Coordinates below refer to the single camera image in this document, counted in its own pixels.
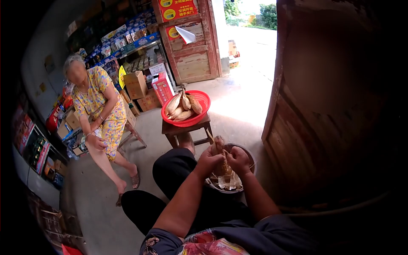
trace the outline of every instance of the red box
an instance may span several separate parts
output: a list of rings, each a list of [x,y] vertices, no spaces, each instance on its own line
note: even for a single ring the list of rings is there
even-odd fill
[[[154,88],[157,98],[162,106],[175,94],[169,77],[165,72],[159,73],[159,77],[152,80],[152,87]]]

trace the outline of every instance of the small wooden table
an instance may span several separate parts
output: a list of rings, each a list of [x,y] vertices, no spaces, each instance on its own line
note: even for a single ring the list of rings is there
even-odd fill
[[[210,132],[211,135],[213,135],[213,132],[211,131],[211,126],[210,126],[210,115],[207,114],[204,116],[204,118],[197,124],[192,125],[192,126],[188,126],[188,127],[178,127],[178,126],[174,126],[170,123],[167,123],[163,120],[162,123],[162,134],[166,135],[167,140],[169,140],[169,143],[171,144],[171,146],[173,148],[178,148],[178,144],[177,144],[177,139],[176,139],[176,135],[181,134],[181,133],[185,133],[185,132],[191,132],[194,130],[198,130],[201,128],[204,128],[204,130],[208,129],[208,131]],[[199,145],[199,144],[204,144],[206,142],[209,142],[210,144],[213,144],[213,140],[210,138],[210,136],[207,134],[207,132],[205,132],[205,134],[207,135],[207,138],[198,140],[198,141],[194,141],[194,145]]]

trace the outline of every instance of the woman's hand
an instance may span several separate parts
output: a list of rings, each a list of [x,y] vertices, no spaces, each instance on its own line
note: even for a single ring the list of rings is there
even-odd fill
[[[239,177],[251,172],[249,169],[248,154],[240,147],[232,147],[231,154],[227,155],[227,162]]]
[[[223,162],[224,156],[217,154],[211,155],[211,146],[209,146],[198,159],[197,165],[194,168],[193,173],[197,173],[200,178],[205,180],[210,173],[214,170],[217,164]]]
[[[102,138],[99,138],[98,136],[88,135],[87,140],[97,150],[101,151],[104,148],[108,147],[108,145],[103,143],[105,140]]]

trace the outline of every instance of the brown sandal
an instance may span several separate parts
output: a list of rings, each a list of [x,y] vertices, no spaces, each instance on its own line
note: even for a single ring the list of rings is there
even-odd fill
[[[117,207],[121,207],[121,206],[122,206],[122,196],[123,196],[123,193],[120,193],[120,194],[119,194],[118,201],[116,202],[116,206],[117,206]]]
[[[136,185],[136,188],[134,188],[134,189],[138,189],[138,188],[139,188],[139,185],[140,185],[140,172],[139,172],[139,168],[137,168],[137,175],[131,177],[131,180],[132,180],[132,187],[133,187],[133,185],[135,184],[135,185]]]

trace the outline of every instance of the floral dress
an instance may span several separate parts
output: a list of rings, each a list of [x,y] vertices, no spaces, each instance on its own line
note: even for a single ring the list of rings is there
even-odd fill
[[[72,98],[75,110],[79,116],[87,114],[92,116],[95,121],[102,112],[107,99],[103,95],[108,85],[113,86],[112,79],[102,67],[93,67],[88,70],[89,89],[87,93],[82,93],[75,86],[72,92]],[[116,150],[122,138],[123,130],[126,124],[126,111],[122,97],[114,87],[118,96],[118,102],[113,108],[111,114],[99,126],[105,148],[106,155],[110,161],[114,161]]]

